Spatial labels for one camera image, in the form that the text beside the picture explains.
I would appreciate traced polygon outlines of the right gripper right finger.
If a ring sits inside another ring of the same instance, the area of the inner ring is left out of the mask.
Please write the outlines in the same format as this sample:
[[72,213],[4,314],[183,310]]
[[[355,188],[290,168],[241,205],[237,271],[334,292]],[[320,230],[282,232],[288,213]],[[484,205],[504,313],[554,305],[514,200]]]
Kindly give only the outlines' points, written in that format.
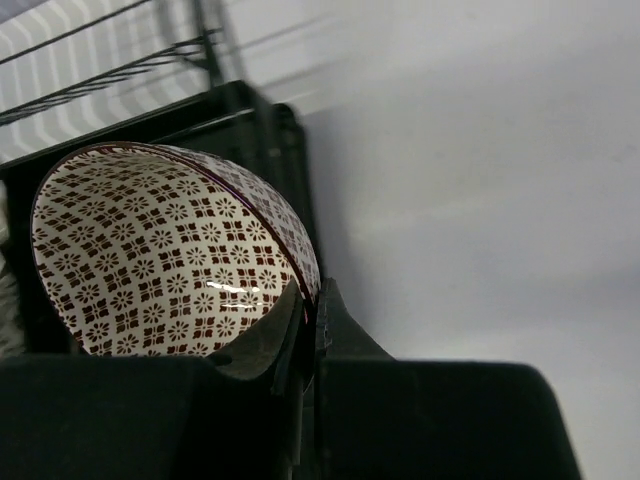
[[334,278],[326,278],[319,292],[315,348],[317,359],[326,356],[392,359],[351,316]]

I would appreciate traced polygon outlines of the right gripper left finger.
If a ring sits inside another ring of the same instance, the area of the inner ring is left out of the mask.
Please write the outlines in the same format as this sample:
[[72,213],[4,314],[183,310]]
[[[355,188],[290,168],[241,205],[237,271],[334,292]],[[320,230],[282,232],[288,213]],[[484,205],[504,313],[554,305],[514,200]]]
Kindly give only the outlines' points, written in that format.
[[304,386],[305,307],[296,281],[253,326],[209,359],[226,380],[277,397],[299,396]]

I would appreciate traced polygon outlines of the brown geometric patterned bowl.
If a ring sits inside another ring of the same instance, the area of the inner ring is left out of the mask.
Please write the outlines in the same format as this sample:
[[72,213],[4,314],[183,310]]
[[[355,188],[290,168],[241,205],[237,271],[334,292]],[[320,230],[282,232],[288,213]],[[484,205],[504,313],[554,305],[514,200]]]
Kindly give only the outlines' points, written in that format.
[[226,159],[113,142],[62,159],[31,214],[40,281],[81,348],[209,355],[296,282],[321,284],[311,239],[268,182]]

